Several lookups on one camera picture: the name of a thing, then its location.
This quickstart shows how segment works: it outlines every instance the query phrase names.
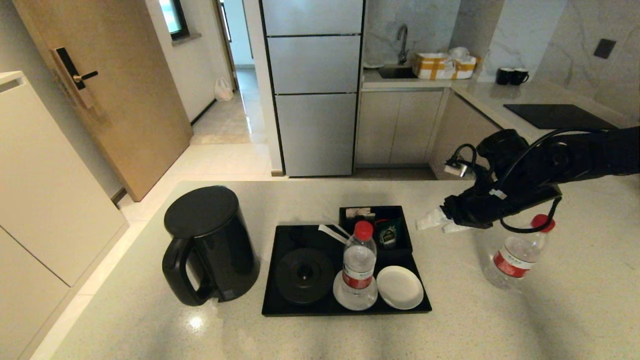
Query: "speckled countertop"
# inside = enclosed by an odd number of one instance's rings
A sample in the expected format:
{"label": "speckled countertop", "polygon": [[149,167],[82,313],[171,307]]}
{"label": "speckled countertop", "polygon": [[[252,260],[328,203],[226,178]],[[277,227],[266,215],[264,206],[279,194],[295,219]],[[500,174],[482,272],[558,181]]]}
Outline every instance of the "speckled countertop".
{"label": "speckled countertop", "polygon": [[504,129],[516,129],[529,142],[535,141],[550,130],[537,129],[505,108],[505,104],[574,104],[618,127],[638,126],[637,120],[543,80],[533,79],[520,86],[511,86],[476,79],[383,79],[375,70],[366,70],[363,74],[363,92],[450,88],[496,124]]}
{"label": "speckled countertop", "polygon": [[[89,303],[56,359],[637,359],[640,358],[640,177],[561,186],[557,226],[522,290],[481,269],[501,228],[443,234],[415,219],[468,181],[341,179],[176,187]],[[182,305],[161,271],[163,216],[194,188],[239,197],[260,276],[242,297]],[[261,315],[275,227],[336,222],[341,206],[402,205],[433,311],[419,315]],[[519,224],[548,204],[510,219]]]}

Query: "refrigerator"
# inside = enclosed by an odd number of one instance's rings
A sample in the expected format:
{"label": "refrigerator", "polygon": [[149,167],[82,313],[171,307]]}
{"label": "refrigerator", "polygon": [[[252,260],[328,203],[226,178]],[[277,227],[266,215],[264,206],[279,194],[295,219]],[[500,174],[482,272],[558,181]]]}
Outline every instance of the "refrigerator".
{"label": "refrigerator", "polygon": [[363,0],[262,0],[284,170],[353,171]]}

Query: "black mug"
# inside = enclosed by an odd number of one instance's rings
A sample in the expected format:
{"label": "black mug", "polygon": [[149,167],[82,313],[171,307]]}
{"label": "black mug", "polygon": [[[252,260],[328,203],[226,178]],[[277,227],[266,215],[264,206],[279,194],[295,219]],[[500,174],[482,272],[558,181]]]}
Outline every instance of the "black mug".
{"label": "black mug", "polygon": [[513,77],[513,73],[515,70],[513,70],[510,67],[501,67],[498,69],[498,73],[495,76],[495,82],[498,85],[507,85],[510,81],[511,78]]}
{"label": "black mug", "polygon": [[[258,278],[238,198],[228,188],[209,186],[184,194],[167,209],[164,227],[174,237],[164,253],[163,273],[183,304],[236,299]],[[199,282],[197,289],[187,265]]]}
{"label": "black mug", "polygon": [[529,71],[527,69],[513,69],[513,75],[511,75],[511,84],[520,85],[526,83],[529,80]]}

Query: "bottle label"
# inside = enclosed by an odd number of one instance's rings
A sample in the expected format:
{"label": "bottle label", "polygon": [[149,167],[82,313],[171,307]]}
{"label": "bottle label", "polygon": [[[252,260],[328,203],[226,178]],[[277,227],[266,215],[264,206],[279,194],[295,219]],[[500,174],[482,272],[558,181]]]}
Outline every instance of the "bottle label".
{"label": "bottle label", "polygon": [[373,280],[373,269],[367,272],[356,272],[345,264],[342,267],[342,280],[354,289],[364,289]]}
{"label": "bottle label", "polygon": [[533,264],[535,264],[516,258],[509,252],[505,245],[495,253],[493,263],[500,271],[512,277],[523,277],[527,271],[531,270]]}

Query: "cabinet door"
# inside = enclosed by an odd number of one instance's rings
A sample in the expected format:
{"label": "cabinet door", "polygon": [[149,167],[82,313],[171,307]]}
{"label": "cabinet door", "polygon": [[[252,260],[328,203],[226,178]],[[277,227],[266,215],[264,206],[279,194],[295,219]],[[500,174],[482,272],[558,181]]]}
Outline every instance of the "cabinet door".
{"label": "cabinet door", "polygon": [[389,163],[401,98],[401,92],[362,93],[356,164]]}
{"label": "cabinet door", "polygon": [[362,0],[262,0],[267,36],[359,34]]}
{"label": "cabinet door", "polygon": [[126,226],[26,80],[0,88],[0,224],[72,286]]}
{"label": "cabinet door", "polygon": [[[477,146],[484,138],[498,130],[500,127],[485,118],[458,95],[451,94],[440,122],[433,150],[434,155],[430,163],[438,180],[460,180],[460,177],[444,172],[444,162],[453,155],[458,146],[464,143]],[[471,159],[468,149],[462,150],[461,155],[465,159]],[[485,167],[488,165],[486,160],[480,157],[477,163]]]}
{"label": "cabinet door", "polygon": [[270,38],[276,94],[357,92],[360,36]]}
{"label": "cabinet door", "polygon": [[17,359],[69,288],[0,227],[0,359]]}
{"label": "cabinet door", "polygon": [[403,92],[401,94],[390,162],[392,164],[423,163],[442,92]]}
{"label": "cabinet door", "polygon": [[276,96],[288,176],[351,175],[356,94]]}

